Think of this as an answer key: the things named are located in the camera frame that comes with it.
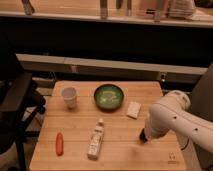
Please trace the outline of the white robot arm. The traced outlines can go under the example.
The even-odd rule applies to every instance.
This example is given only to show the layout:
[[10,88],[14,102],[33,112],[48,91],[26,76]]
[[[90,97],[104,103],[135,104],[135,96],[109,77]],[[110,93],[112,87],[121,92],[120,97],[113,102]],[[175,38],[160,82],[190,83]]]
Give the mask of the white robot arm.
[[190,138],[205,150],[213,153],[213,122],[188,112],[189,97],[174,90],[154,102],[145,120],[145,137],[148,140],[165,136],[169,130]]

